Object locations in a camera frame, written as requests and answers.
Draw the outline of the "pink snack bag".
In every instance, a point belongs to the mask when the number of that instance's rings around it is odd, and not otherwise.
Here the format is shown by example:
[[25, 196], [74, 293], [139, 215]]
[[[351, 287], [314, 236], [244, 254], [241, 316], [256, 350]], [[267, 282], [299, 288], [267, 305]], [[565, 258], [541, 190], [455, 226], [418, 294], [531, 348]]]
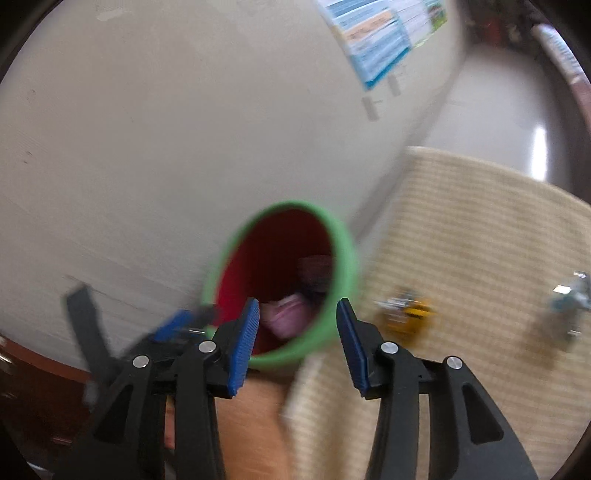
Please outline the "pink snack bag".
[[293, 339], [304, 333], [322, 306], [322, 298], [294, 293], [283, 299], [263, 303], [260, 320], [264, 327], [281, 340]]

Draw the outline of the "green rimmed red trash bin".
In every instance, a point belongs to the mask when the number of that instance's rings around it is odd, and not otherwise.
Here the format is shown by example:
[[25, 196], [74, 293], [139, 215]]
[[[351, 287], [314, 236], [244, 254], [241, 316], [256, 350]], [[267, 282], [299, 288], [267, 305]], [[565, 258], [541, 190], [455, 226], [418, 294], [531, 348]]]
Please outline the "green rimmed red trash bin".
[[304, 332], [280, 341], [259, 328], [249, 367], [277, 371], [297, 365], [338, 337], [335, 307], [358, 291], [358, 257], [346, 224], [305, 201], [275, 203], [250, 217], [226, 243], [208, 271], [201, 302], [217, 309], [211, 331], [235, 319], [249, 297], [259, 303], [280, 300], [300, 289], [304, 259], [329, 258], [328, 289]]

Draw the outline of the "dark wooden furniture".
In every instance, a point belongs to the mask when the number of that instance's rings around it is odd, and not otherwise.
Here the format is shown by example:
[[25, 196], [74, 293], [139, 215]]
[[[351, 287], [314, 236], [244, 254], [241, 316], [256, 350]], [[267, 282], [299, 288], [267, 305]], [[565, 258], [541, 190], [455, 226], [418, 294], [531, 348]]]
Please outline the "dark wooden furniture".
[[53, 477], [89, 417], [89, 374], [1, 338], [1, 425], [41, 479]]

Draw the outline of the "orange plush blanket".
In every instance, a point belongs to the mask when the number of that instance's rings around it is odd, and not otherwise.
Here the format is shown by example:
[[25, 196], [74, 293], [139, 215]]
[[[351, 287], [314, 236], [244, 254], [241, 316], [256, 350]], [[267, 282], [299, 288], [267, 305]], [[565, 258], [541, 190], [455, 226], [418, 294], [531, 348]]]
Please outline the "orange plush blanket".
[[290, 479], [283, 407], [290, 384], [252, 375], [231, 400], [215, 401], [228, 479]]

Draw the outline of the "yellow crumpled wrapper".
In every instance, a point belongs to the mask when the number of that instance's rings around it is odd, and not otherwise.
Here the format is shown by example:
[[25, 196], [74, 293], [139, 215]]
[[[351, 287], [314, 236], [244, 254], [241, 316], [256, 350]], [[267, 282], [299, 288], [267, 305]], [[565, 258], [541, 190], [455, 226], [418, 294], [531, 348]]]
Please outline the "yellow crumpled wrapper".
[[382, 330], [404, 345], [417, 341], [435, 313], [430, 302], [413, 290], [401, 290], [375, 305]]

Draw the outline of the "silver blue crumpled wrapper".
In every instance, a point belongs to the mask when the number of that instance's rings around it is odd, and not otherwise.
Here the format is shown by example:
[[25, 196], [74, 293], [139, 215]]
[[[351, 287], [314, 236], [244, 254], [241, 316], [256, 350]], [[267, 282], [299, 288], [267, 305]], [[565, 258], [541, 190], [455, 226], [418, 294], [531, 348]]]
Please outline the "silver blue crumpled wrapper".
[[551, 293], [548, 330], [558, 348], [568, 351], [582, 335], [583, 317], [590, 311], [590, 276], [573, 272]]

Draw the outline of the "bed with striped quilt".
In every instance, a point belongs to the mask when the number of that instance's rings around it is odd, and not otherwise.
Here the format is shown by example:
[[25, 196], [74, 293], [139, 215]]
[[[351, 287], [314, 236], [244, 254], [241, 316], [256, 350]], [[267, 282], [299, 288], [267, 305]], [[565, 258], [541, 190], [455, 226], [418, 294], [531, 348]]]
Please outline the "bed with striped quilt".
[[555, 162], [563, 185], [590, 200], [590, 79], [559, 32], [547, 23], [531, 28], [537, 61], [550, 95], [552, 136], [561, 158]]

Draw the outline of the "dark cluttered shelf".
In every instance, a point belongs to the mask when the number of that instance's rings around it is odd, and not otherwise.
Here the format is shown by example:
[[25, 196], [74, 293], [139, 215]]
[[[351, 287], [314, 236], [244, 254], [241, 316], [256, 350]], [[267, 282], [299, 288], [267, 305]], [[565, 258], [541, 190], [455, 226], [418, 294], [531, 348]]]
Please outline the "dark cluttered shelf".
[[531, 22], [525, 1], [464, 1], [465, 22], [476, 42], [528, 52]]

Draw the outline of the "white wall socket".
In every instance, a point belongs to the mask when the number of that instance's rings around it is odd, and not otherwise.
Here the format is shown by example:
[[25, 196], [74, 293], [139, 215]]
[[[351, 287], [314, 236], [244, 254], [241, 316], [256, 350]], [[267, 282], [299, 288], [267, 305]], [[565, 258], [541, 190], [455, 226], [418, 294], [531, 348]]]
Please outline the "white wall socket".
[[363, 108], [366, 111], [370, 122], [377, 122], [381, 119], [381, 111], [383, 110], [382, 98], [375, 98], [372, 95], [366, 95], [362, 98]]

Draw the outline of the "white wall switch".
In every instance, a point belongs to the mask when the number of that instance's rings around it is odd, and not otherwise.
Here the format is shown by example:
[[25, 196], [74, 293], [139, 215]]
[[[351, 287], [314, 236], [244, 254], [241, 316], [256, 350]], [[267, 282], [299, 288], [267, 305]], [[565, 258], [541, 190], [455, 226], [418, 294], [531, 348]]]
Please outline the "white wall switch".
[[401, 96], [406, 90], [407, 83], [407, 72], [404, 67], [392, 70], [388, 77], [387, 82], [389, 89], [394, 97]]

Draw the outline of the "blue wall poster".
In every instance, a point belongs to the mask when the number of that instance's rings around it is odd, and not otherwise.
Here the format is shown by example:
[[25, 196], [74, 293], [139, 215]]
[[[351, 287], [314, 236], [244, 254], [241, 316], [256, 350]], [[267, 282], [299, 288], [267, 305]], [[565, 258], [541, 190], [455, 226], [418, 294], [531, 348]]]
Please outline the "blue wall poster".
[[317, 5], [366, 90], [372, 90], [411, 50], [391, 1], [317, 1]]

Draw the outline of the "white green wall poster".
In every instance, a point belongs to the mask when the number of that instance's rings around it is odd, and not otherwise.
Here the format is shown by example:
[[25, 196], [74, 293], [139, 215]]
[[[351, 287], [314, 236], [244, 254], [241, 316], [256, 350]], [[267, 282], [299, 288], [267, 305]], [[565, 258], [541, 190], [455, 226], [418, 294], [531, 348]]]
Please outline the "white green wall poster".
[[391, 6], [400, 17], [413, 48], [422, 45], [447, 22], [441, 0], [394, 0]]

